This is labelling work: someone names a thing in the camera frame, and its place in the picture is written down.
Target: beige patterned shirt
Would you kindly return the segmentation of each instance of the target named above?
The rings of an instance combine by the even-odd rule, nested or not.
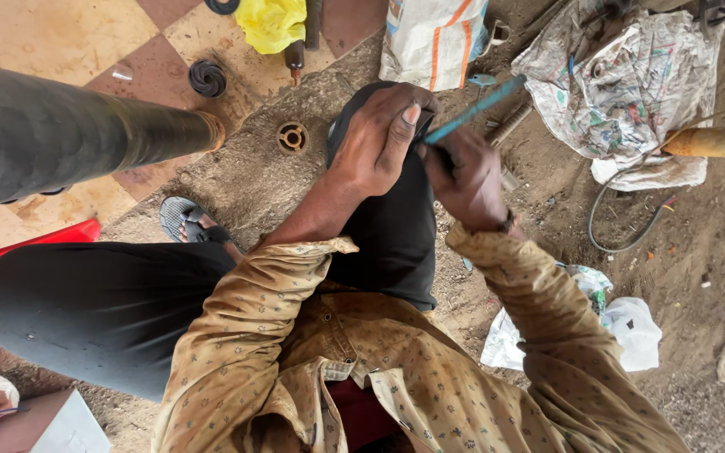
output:
[[[152,451],[346,452],[325,383],[372,387],[417,452],[688,451],[620,367],[619,345],[535,242],[447,244],[499,295],[525,342],[528,392],[482,371],[405,301],[316,292],[347,238],[274,245],[224,276],[176,345]]]

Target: dirt floor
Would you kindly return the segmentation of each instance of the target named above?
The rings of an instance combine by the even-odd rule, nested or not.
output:
[[[489,16],[497,15],[521,31],[548,2],[513,3],[508,9],[500,3],[491,2]],[[478,72],[505,77],[511,57],[532,36],[532,30],[516,34],[487,61],[475,62]],[[158,222],[159,204],[170,193],[183,193],[204,201],[216,220],[249,247],[284,220],[323,171],[323,138],[332,118],[350,98],[335,74],[340,73],[355,89],[377,80],[380,48],[381,36],[375,36],[327,70],[308,75],[281,102],[248,118],[221,150],[180,169],[176,178],[106,227],[102,240],[166,242]],[[487,112],[475,128],[486,134],[486,118],[503,119],[527,96],[515,95]],[[445,107],[443,116],[449,117],[473,101],[477,90],[468,86],[439,97]],[[724,109],[725,38],[716,111]],[[312,139],[301,156],[286,156],[274,140],[276,127],[289,120],[305,124]],[[716,122],[724,124],[725,118]],[[707,181],[697,187],[624,197],[610,193],[608,203],[614,212],[605,207],[599,211],[595,230],[599,237],[616,240],[633,235],[632,227],[639,230],[652,204],[673,194],[678,201],[675,211],[664,213],[639,247],[609,261],[586,236],[587,211],[598,190],[587,159],[555,139],[535,112],[509,137],[502,152],[521,180],[520,187],[505,197],[522,214],[525,231],[557,259],[606,273],[615,284],[610,298],[636,296],[649,304],[664,333],[660,366],[634,373],[634,381],[693,450],[725,451],[725,385],[715,374],[725,340],[725,159],[712,159]],[[444,245],[453,220],[442,208],[437,211],[438,270],[433,294],[439,302],[438,315],[454,339],[478,357],[497,307],[487,303],[491,295],[482,276],[477,271],[469,273],[461,258]],[[701,287],[704,274],[712,282],[707,289]],[[496,368],[489,372],[518,385],[528,384],[521,372]],[[76,385],[113,442],[115,453],[148,448],[153,403],[56,375],[1,350],[0,373],[15,383],[23,397]]]

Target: right hand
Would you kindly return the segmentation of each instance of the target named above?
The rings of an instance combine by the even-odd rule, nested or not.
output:
[[[499,154],[469,128],[453,130],[438,145],[420,145],[435,197],[471,232],[493,232],[506,221]]]

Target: foot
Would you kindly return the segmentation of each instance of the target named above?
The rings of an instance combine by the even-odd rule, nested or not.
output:
[[[211,227],[216,227],[216,221],[213,221],[206,214],[203,214],[197,220],[197,223],[199,223],[204,230]],[[186,237],[186,229],[184,228],[183,220],[180,221],[178,232],[180,232],[180,242],[189,242],[189,239]],[[235,263],[239,264],[240,261],[244,260],[245,255],[239,251],[239,247],[237,247],[237,244],[235,244],[234,241],[228,241],[222,244],[222,247],[226,249],[226,252],[228,252],[228,254],[231,256],[231,259],[233,259]]]

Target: black pipe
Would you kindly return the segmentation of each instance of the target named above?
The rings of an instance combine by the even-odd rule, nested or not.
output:
[[[212,115],[0,69],[0,202],[218,148]]]

